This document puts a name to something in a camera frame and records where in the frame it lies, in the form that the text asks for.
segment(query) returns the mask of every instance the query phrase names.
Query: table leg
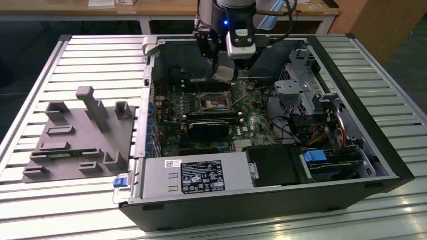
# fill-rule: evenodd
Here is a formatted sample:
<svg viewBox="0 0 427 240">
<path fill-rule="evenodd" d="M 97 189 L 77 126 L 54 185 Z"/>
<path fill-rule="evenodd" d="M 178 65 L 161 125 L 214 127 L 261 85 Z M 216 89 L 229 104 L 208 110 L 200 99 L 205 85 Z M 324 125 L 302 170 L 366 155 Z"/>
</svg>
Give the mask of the table leg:
<svg viewBox="0 0 427 240">
<path fill-rule="evenodd" d="M 336 16 L 324 16 L 316 34 L 328 34 Z"/>
<path fill-rule="evenodd" d="M 149 17 L 138 17 L 137 20 L 138 20 L 141 34 L 150 35 L 152 34 L 152 29 L 149 26 L 150 18 Z"/>
</svg>

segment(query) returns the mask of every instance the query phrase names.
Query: circuit board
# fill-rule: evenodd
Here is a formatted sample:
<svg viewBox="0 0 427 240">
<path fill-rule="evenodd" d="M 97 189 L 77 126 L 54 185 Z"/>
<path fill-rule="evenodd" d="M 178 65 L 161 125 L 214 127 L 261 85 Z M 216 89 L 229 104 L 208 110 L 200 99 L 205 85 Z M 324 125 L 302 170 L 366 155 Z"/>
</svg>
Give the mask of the circuit board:
<svg viewBox="0 0 427 240">
<path fill-rule="evenodd" d="M 157 95 L 162 157 L 233 153 L 241 152 L 244 147 L 276 144 L 262 110 L 266 89 L 254 84 L 241 80 L 226 92 L 196 93 L 185 93 L 185 89 L 173 86 Z M 228 122 L 226 136 L 193 140 L 188 134 L 189 124 L 200 122 Z"/>
</svg>

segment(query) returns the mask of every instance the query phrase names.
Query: floor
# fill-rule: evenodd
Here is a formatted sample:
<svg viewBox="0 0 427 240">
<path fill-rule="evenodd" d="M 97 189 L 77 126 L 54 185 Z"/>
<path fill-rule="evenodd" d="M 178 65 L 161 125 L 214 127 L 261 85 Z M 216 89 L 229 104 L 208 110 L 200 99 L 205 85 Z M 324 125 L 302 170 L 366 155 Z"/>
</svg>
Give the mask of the floor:
<svg viewBox="0 0 427 240">
<path fill-rule="evenodd" d="M 140 34 L 137 22 L 51 22 L 50 29 L 39 22 L 1 22 L 0 58 L 14 80 L 0 88 L 0 141 L 2 140 L 26 94 L 55 46 L 59 35 Z M 427 17 L 389 59 L 384 68 L 418 107 L 427 112 Z"/>
</svg>

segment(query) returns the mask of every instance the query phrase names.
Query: blue plastic clip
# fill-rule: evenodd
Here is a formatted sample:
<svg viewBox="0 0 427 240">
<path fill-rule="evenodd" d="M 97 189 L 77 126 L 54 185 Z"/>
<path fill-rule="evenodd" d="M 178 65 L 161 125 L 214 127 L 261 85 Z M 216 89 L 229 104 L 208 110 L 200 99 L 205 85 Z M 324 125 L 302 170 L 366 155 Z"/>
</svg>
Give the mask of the blue plastic clip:
<svg viewBox="0 0 427 240">
<path fill-rule="evenodd" d="M 128 186 L 128 177 L 117 177 L 113 180 L 113 184 L 112 184 L 113 188 L 124 188 Z"/>
<path fill-rule="evenodd" d="M 325 152 L 321 150 L 306 151 L 302 156 L 306 163 L 328 160 Z"/>
</svg>

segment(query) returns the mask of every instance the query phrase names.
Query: power supply label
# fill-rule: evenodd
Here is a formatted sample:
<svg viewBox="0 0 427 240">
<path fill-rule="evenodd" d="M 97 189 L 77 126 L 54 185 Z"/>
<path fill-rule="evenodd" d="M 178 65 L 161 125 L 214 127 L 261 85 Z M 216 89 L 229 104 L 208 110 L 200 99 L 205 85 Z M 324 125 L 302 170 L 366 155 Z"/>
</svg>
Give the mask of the power supply label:
<svg viewBox="0 0 427 240">
<path fill-rule="evenodd" d="M 184 194 L 225 191 L 221 161 L 181 163 L 180 176 Z"/>
</svg>

